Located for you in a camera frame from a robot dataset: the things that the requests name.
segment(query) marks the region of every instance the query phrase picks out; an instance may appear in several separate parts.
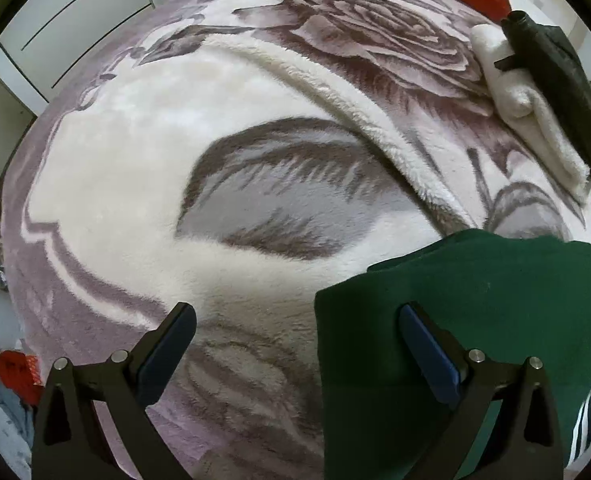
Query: bed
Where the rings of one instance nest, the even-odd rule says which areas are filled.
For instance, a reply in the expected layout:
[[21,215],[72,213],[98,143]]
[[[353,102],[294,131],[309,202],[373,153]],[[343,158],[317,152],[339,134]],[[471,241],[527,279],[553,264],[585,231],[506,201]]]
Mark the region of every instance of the bed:
[[317,290],[464,228],[591,243],[591,195],[495,113],[480,23],[456,0],[171,0],[119,31],[5,179],[44,373],[187,301],[197,335],[148,411],[173,453],[195,478],[322,478]]

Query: metal screw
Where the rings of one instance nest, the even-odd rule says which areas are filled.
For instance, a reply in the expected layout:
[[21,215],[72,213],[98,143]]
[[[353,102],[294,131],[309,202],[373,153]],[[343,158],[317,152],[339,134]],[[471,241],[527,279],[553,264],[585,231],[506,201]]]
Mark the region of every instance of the metal screw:
[[60,357],[56,362],[53,363],[53,368],[56,370],[64,370],[69,364],[69,360],[66,357]]
[[482,363],[486,358],[482,350],[478,350],[477,348],[469,350],[469,359],[474,363]]
[[111,354],[111,361],[114,363],[123,363],[126,361],[126,358],[129,356],[129,352],[126,350],[116,350]]
[[529,359],[529,364],[535,368],[536,370],[539,370],[540,368],[542,368],[544,366],[543,362],[541,361],[541,359],[539,357],[531,357]]

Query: black garment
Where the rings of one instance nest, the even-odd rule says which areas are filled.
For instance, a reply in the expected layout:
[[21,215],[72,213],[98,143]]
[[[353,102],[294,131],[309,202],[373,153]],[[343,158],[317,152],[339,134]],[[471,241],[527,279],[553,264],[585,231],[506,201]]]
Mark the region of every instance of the black garment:
[[515,56],[497,61],[496,68],[529,70],[567,138],[591,168],[591,83],[572,44],[560,27],[539,25],[522,10],[511,12],[501,25]]

